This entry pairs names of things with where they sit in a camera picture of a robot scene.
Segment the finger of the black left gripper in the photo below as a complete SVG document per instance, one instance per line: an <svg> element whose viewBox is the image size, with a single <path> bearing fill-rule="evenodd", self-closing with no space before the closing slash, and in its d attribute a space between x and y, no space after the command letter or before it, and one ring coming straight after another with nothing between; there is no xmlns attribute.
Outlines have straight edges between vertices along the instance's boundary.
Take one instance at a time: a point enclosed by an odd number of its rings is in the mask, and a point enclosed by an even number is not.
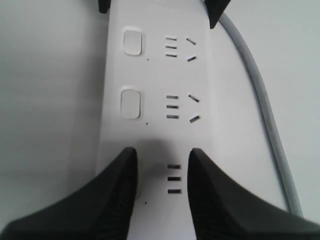
<svg viewBox="0 0 320 240"><path fill-rule="evenodd" d="M100 13L107 13L111 6L111 0L98 0L98 11Z"/></svg>
<svg viewBox="0 0 320 240"><path fill-rule="evenodd" d="M209 18L209 27L214 29L231 0L204 0Z"/></svg>

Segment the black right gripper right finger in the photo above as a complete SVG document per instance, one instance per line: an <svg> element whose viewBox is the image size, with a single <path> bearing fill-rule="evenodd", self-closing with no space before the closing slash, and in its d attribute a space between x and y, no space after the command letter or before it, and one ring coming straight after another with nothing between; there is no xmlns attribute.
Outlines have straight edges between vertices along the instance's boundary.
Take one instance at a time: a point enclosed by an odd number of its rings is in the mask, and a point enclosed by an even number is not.
<svg viewBox="0 0 320 240"><path fill-rule="evenodd" d="M198 240L318 240L320 226L254 195L200 148L189 154L187 194Z"/></svg>

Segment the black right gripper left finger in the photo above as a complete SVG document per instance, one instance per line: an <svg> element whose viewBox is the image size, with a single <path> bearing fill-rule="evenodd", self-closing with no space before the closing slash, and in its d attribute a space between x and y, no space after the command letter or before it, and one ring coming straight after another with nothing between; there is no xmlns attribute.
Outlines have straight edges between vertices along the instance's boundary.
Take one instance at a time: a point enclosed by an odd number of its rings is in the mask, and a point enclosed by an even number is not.
<svg viewBox="0 0 320 240"><path fill-rule="evenodd" d="M85 186L55 204L10 222L2 240L125 240L138 185L133 147Z"/></svg>

